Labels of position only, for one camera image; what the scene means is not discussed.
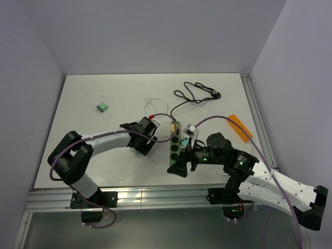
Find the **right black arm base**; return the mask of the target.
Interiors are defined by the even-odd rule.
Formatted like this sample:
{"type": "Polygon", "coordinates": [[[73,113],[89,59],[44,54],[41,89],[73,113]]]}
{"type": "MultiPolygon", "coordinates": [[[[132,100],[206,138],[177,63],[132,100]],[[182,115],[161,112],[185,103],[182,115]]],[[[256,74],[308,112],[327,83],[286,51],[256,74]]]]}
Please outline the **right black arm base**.
{"type": "Polygon", "coordinates": [[[221,205],[224,219],[236,224],[246,219],[253,211],[253,201],[242,200],[236,193],[231,193],[222,187],[209,188],[206,200],[210,205],[221,205]]]}

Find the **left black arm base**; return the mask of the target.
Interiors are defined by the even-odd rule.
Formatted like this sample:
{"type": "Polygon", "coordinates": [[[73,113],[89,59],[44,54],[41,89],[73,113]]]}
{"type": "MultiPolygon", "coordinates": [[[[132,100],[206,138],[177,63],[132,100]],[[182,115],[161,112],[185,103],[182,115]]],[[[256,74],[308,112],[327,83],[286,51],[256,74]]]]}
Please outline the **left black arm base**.
{"type": "Polygon", "coordinates": [[[118,192],[98,190],[90,198],[84,198],[80,193],[74,192],[70,202],[71,210],[81,210],[81,221],[84,226],[93,229],[102,229],[112,226],[117,220],[117,214],[112,208],[117,206],[118,192]],[[99,225],[104,214],[110,212],[113,220],[107,225],[99,225]]]}

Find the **green plug adapter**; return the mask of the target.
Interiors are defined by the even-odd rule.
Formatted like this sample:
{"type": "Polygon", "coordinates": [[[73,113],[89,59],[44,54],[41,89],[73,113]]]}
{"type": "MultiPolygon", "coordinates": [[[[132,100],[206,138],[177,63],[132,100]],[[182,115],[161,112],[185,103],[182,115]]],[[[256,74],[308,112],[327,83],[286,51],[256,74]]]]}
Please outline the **green plug adapter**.
{"type": "Polygon", "coordinates": [[[99,113],[104,113],[106,110],[108,110],[108,105],[104,102],[101,102],[96,106],[96,111],[99,113]]]}

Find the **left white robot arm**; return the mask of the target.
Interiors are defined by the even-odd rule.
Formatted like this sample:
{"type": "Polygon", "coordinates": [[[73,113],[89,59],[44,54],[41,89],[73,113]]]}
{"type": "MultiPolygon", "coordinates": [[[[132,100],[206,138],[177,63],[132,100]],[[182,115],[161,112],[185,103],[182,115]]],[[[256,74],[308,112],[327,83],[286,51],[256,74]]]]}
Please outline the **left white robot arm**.
{"type": "Polygon", "coordinates": [[[114,131],[92,135],[68,132],[47,159],[60,180],[77,191],[89,207],[104,204],[105,197],[86,169],[92,157],[116,148],[129,147],[146,156],[156,140],[159,123],[147,117],[124,123],[114,131]]]}

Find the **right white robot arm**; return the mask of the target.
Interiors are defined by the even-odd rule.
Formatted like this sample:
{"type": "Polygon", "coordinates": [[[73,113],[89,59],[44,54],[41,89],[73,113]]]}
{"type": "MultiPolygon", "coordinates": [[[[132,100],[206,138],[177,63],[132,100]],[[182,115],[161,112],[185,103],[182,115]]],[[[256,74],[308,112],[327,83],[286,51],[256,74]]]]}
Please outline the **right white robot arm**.
{"type": "Polygon", "coordinates": [[[206,199],[210,204],[259,202],[290,216],[295,215],[305,228],[320,230],[328,195],[326,187],[308,186],[280,172],[268,170],[253,155],[233,148],[221,133],[211,134],[206,142],[204,147],[194,145],[181,149],[167,172],[187,177],[187,163],[191,163],[191,171],[200,164],[222,165],[230,178],[224,187],[208,190],[206,199]]]}

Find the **teal plug adapter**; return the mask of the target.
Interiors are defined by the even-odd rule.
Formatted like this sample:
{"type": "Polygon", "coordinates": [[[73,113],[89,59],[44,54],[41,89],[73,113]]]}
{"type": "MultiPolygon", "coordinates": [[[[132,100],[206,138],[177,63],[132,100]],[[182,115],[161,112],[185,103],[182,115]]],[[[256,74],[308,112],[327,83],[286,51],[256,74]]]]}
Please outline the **teal plug adapter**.
{"type": "Polygon", "coordinates": [[[180,141],[180,145],[181,145],[182,148],[187,147],[188,143],[189,143],[189,138],[187,138],[187,137],[182,138],[181,141],[180,141]]]}

